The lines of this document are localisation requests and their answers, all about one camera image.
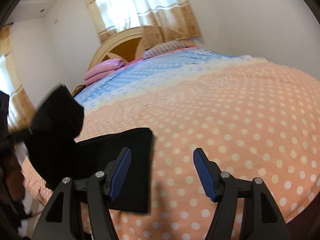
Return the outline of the beige floral curtain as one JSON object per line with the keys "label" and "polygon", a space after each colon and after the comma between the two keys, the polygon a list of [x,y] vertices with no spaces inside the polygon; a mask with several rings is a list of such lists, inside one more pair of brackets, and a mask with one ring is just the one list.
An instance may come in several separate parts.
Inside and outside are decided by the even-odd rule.
{"label": "beige floral curtain", "polygon": [[116,33],[140,27],[143,45],[201,35],[188,0],[85,0],[101,43]]}

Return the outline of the folded pink blanket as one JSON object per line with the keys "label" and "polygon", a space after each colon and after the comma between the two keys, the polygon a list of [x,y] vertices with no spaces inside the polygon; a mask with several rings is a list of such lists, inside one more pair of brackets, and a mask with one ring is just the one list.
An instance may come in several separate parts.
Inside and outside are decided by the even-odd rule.
{"label": "folded pink blanket", "polygon": [[112,74],[116,70],[125,66],[125,62],[122,59],[109,59],[103,61],[96,66],[92,67],[84,77],[84,85],[90,86],[91,84],[101,80],[102,78]]}

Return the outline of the cream wooden headboard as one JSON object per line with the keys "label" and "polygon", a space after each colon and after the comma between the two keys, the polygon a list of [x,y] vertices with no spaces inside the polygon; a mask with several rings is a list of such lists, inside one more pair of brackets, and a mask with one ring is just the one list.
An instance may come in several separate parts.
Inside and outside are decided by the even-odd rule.
{"label": "cream wooden headboard", "polygon": [[145,51],[142,28],[127,29],[114,34],[98,48],[88,70],[115,57],[122,58],[125,62],[131,62],[142,57]]}

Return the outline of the patterned pink blue bedspread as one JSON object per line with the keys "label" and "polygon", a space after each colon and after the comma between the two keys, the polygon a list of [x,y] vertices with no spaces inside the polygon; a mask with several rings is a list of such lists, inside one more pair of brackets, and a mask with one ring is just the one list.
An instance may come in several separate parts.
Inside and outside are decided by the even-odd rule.
{"label": "patterned pink blue bedspread", "polygon": [[76,96],[82,141],[136,127],[155,136],[151,212],[112,211],[120,239],[203,239],[216,204],[200,147],[235,178],[263,179],[287,222],[319,213],[319,81],[251,56],[187,48],[139,60]]}

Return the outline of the black pants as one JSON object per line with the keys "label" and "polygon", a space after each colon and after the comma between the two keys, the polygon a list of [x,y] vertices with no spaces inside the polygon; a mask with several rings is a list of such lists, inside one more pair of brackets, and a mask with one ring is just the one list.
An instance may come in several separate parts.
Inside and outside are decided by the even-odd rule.
{"label": "black pants", "polygon": [[84,108],[66,86],[56,87],[42,102],[24,139],[29,160],[51,190],[65,177],[86,179],[116,160],[121,150],[131,151],[131,165],[123,187],[110,208],[148,213],[153,133],[149,128],[101,135],[75,142],[84,123]]}

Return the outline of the striped pillow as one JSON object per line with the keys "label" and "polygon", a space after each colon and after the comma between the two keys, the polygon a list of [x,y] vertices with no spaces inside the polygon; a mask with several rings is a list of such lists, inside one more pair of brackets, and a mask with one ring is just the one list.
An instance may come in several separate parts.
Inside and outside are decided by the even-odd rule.
{"label": "striped pillow", "polygon": [[144,60],[147,60],[159,55],[169,53],[171,51],[175,51],[182,48],[188,48],[188,47],[190,47],[189,44],[182,43],[181,41],[176,41],[176,40],[168,41],[146,50],[142,58]]}

